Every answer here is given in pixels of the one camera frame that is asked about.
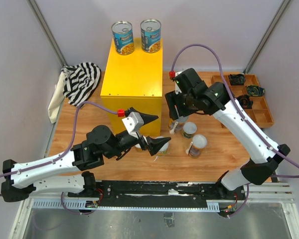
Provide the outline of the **blue porridge can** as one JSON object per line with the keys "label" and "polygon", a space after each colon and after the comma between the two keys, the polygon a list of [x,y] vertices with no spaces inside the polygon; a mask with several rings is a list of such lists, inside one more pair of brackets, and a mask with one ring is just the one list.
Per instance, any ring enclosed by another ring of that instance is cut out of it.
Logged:
{"label": "blue porridge can", "polygon": [[186,117],[179,117],[176,120],[169,119],[168,128],[170,134],[175,134],[182,130],[183,125],[187,122],[188,116]]}

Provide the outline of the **purple-label can with spoon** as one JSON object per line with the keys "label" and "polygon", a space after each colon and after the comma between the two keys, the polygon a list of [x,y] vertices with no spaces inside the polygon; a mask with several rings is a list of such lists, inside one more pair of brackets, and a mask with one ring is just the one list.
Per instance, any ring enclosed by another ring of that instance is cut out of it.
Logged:
{"label": "purple-label can with spoon", "polygon": [[192,138],[191,143],[185,153],[192,158],[198,158],[206,146],[206,137],[201,134],[197,134]]}

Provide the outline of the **blue Progresso soup can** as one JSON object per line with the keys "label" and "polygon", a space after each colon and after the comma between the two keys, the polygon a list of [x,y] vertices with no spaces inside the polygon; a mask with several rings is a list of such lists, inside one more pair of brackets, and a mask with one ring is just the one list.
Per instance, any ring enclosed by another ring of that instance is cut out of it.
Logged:
{"label": "blue Progresso soup can", "polygon": [[117,21],[111,29],[116,52],[121,55],[133,53],[135,47],[132,24],[128,21]]}
{"label": "blue Progresso soup can", "polygon": [[145,19],[140,23],[142,49],[147,53],[160,50],[161,23],[157,19]]}

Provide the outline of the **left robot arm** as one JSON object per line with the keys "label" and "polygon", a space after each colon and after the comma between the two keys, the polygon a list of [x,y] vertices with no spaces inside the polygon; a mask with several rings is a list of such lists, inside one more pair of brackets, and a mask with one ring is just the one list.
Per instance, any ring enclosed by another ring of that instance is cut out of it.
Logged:
{"label": "left robot arm", "polygon": [[98,125],[86,134],[80,144],[62,153],[28,163],[12,159],[2,165],[5,181],[1,196],[5,202],[19,202],[42,193],[63,192],[79,197],[94,197],[101,193],[91,169],[104,165],[105,158],[122,159],[132,147],[139,145],[150,155],[156,155],[170,137],[151,138],[140,134],[140,128],[158,119],[134,108],[118,112],[125,130],[113,134],[106,125]]}

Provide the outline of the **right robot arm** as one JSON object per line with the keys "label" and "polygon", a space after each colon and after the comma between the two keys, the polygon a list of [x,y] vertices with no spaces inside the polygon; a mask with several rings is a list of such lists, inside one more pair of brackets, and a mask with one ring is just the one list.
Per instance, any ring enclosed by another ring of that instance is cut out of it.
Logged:
{"label": "right robot arm", "polygon": [[261,185],[273,175],[290,148],[267,137],[224,83],[215,82],[209,87],[192,68],[178,74],[171,72],[170,76],[179,88],[165,94],[170,118],[176,120],[197,111],[213,116],[230,130],[250,156],[241,167],[225,172],[212,187],[213,193],[228,199],[237,188],[249,183]]}

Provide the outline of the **small yellow white-lid can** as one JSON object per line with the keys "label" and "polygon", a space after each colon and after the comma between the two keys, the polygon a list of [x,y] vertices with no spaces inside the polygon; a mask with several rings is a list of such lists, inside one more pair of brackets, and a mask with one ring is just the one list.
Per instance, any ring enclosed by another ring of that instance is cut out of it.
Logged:
{"label": "small yellow white-lid can", "polygon": [[135,145],[136,151],[142,152],[142,148],[139,144]]}

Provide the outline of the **yellow-green can clear lid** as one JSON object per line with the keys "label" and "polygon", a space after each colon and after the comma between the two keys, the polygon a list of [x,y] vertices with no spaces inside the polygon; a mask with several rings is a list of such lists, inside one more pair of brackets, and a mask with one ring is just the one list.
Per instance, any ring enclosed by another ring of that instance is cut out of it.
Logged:
{"label": "yellow-green can clear lid", "polygon": [[167,154],[169,142],[165,143],[162,148],[155,154],[156,156],[165,156]]}

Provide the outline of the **yellow wooden cabinet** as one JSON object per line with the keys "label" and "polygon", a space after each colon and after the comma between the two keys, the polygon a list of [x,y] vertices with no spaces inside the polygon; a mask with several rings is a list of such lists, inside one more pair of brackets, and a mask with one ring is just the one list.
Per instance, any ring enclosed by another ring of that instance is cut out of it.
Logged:
{"label": "yellow wooden cabinet", "polygon": [[134,39],[135,50],[120,55],[111,44],[100,97],[113,111],[133,107],[137,111],[161,117],[163,51],[146,53],[141,39]]}

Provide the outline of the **black rolled sock top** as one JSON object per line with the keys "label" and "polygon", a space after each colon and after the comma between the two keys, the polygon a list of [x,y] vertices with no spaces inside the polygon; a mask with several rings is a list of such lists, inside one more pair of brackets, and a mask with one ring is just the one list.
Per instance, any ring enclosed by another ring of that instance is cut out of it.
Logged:
{"label": "black rolled sock top", "polygon": [[242,86],[246,82],[244,74],[230,74],[228,76],[230,85],[232,86]]}

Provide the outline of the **black orange rolled sock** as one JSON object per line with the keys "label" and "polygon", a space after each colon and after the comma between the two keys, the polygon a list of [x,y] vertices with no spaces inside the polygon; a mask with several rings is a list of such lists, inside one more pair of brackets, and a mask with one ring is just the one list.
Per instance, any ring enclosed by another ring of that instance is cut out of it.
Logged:
{"label": "black orange rolled sock", "polygon": [[253,100],[249,95],[240,95],[237,100],[243,109],[252,109]]}

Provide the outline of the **green patterned rolled sock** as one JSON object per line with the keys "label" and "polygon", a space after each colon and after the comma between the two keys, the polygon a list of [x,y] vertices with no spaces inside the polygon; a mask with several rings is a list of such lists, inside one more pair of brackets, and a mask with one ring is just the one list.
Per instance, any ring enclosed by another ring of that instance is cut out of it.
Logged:
{"label": "green patterned rolled sock", "polygon": [[249,85],[246,87],[246,91],[251,97],[262,97],[265,94],[265,89],[257,85]]}

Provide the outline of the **black white striped cloth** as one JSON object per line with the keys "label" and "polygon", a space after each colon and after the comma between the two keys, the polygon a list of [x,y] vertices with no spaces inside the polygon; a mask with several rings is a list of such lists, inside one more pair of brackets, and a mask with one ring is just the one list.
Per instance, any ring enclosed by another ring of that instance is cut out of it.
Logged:
{"label": "black white striped cloth", "polygon": [[64,66],[61,72],[65,76],[63,95],[68,99],[68,104],[75,107],[91,97],[102,76],[100,67],[93,62]]}

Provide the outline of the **cream white cloth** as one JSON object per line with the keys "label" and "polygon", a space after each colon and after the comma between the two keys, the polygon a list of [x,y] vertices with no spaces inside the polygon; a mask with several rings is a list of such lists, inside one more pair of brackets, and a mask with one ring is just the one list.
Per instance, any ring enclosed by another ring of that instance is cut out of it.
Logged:
{"label": "cream white cloth", "polygon": [[64,72],[61,72],[53,96],[51,98],[51,101],[47,109],[48,117],[52,124],[56,123],[60,105],[65,98],[63,94],[64,87],[65,87],[65,74]]}

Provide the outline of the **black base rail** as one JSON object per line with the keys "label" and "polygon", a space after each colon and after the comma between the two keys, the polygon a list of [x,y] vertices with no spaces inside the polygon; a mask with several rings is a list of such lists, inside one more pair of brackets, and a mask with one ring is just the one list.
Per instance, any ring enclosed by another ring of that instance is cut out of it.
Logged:
{"label": "black base rail", "polygon": [[244,200],[239,187],[234,191],[218,190],[214,183],[168,181],[113,181],[88,182],[78,194],[68,197],[101,199],[101,206],[120,208],[205,208],[208,200]]}

